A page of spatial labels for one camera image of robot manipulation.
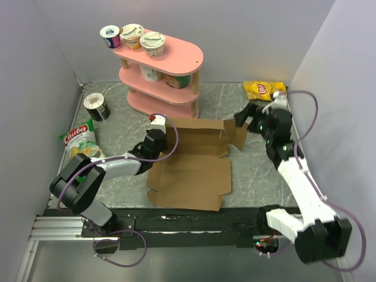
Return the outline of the brown cardboard box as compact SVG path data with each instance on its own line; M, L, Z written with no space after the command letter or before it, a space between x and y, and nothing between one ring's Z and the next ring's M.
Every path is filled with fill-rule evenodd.
M147 176L147 197L156 207L219 211L231 193L229 146L242 150L248 124L234 119L174 118L166 125L172 155L153 164Z

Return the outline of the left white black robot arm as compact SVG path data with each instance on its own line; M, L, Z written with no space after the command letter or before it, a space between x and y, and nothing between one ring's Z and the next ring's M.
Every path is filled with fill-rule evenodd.
M70 212L91 221L101 235L110 236L119 223L117 215L96 200L102 182L145 173L166 149L166 131L148 129L144 141L123 155L94 158L78 153L52 181L49 190Z

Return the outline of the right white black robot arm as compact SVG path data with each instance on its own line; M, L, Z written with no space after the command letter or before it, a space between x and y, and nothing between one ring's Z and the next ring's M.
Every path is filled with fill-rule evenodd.
M280 205L259 208L256 225L263 234L277 231L294 245L303 263L342 257L350 240L352 225L324 203L313 188L303 152L291 137L293 117L286 106L261 107L248 103L234 115L236 126L262 135L266 153L287 183L298 205L300 215L293 215Z

